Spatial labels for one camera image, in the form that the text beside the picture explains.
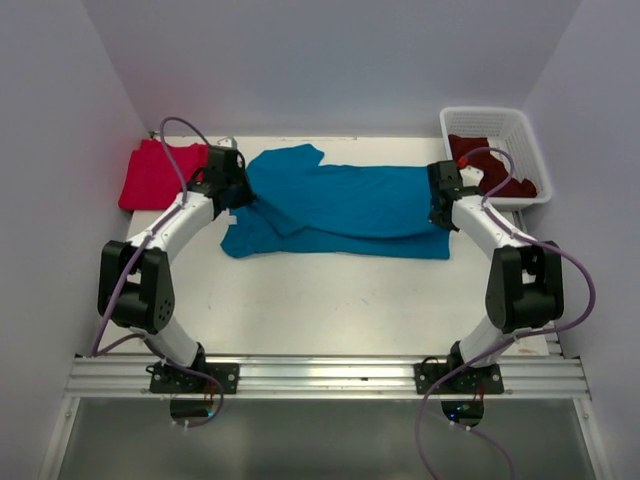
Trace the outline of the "blue t shirt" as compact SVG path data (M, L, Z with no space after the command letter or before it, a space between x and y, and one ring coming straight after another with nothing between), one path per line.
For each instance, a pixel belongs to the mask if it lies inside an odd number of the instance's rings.
M348 253L447 260L450 234L429 221L426 167L331 165L311 144L265 150L247 173L256 195L232 211L230 257Z

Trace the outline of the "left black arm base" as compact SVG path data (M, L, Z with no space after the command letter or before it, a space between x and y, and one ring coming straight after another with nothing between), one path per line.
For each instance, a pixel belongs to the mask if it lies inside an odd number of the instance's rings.
M240 365L209 362L198 353L190 367L161 359L148 365L149 391L168 395L172 421L184 429L203 427L221 412L225 399L237 393Z

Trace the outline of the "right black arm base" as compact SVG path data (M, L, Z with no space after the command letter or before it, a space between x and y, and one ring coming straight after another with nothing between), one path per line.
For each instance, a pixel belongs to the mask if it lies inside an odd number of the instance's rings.
M462 364L455 354L442 361L427 356L413 365L416 392L424 395L441 377ZM440 407L448 421L473 428L485 414L485 397L505 392L500 367L471 367L438 385L434 394L440 395Z

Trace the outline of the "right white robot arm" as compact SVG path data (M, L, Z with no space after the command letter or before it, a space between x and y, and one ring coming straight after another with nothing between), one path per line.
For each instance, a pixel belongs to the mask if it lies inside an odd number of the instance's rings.
M562 260L555 243L525 235L483 200L477 186L466 186L454 161L433 163L427 172L430 222L466 233L490 260L485 314L447 356L447 384L464 393L480 382L480 368L496 363L506 341L562 316Z

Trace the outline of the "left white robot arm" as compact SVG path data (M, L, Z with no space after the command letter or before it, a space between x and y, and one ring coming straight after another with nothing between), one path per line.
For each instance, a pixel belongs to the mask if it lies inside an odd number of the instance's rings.
M182 390L201 390L208 369L198 361L203 348L176 318L171 264L223 212L255 199L243 154L236 148L210 146L205 166L158 219L124 242L105 244L97 300L102 320L92 353L98 353L106 326L112 322L142 336L160 358L175 364L172 379Z

